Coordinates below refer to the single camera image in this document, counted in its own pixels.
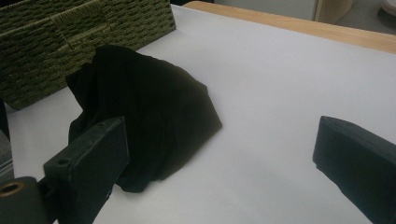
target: wooden table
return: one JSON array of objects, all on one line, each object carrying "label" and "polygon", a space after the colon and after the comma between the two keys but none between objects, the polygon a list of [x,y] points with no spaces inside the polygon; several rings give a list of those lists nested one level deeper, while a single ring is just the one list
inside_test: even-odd
[{"label": "wooden table", "polygon": [[328,38],[368,49],[377,49],[396,53],[396,35],[387,35],[376,32],[353,29],[343,26],[330,25],[316,21],[305,21],[285,16],[278,16],[237,7],[226,7],[206,2],[193,1],[184,5],[205,12],[237,18],[245,21],[254,21],[308,35]]}]

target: floor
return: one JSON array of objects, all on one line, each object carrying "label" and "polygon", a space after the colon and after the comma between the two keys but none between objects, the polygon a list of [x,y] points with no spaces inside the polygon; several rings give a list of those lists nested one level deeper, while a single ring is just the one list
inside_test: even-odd
[{"label": "floor", "polygon": [[354,0],[352,9],[336,25],[396,35],[396,17],[381,9],[382,0]]}]

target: crumpled cloth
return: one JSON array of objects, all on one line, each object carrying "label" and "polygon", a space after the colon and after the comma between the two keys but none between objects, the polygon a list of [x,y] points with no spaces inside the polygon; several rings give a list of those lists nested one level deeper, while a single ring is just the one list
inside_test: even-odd
[{"label": "crumpled cloth", "polygon": [[72,142],[94,124],[124,116],[131,162],[117,184],[141,192],[179,170],[221,128],[207,87],[168,62],[118,46],[96,49],[66,77],[82,113]]}]

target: green basket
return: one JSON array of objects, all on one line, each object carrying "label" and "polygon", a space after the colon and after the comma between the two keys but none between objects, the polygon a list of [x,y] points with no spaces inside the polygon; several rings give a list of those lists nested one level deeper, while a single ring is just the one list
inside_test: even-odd
[{"label": "green basket", "polygon": [[169,0],[25,0],[0,8],[0,97],[22,109],[66,86],[95,48],[140,49],[176,29]]}]

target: wood surface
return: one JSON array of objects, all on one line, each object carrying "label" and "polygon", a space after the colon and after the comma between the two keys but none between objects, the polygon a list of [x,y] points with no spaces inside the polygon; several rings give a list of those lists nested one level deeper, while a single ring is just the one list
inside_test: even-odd
[{"label": "wood surface", "polygon": [[213,14],[254,21],[308,35],[328,38],[368,49],[396,53],[396,35],[387,35],[349,27],[330,25],[317,21],[306,21],[238,7],[227,7],[206,2],[192,1],[184,7]]}]

